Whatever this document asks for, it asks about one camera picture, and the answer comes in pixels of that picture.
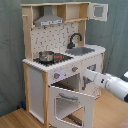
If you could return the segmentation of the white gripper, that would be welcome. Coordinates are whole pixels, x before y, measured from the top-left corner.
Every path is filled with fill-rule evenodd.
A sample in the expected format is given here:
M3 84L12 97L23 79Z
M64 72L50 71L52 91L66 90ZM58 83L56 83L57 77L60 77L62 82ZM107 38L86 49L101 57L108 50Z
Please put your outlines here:
M85 71L85 77L101 88L105 88L105 84L109 80L107 75L89 69Z

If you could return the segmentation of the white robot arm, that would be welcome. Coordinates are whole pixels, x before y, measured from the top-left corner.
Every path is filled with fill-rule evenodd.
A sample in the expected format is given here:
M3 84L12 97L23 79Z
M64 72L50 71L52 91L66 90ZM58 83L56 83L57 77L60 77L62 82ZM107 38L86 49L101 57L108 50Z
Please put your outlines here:
M111 74L102 74L89 69L86 70L85 77L118 99L128 103L128 82Z

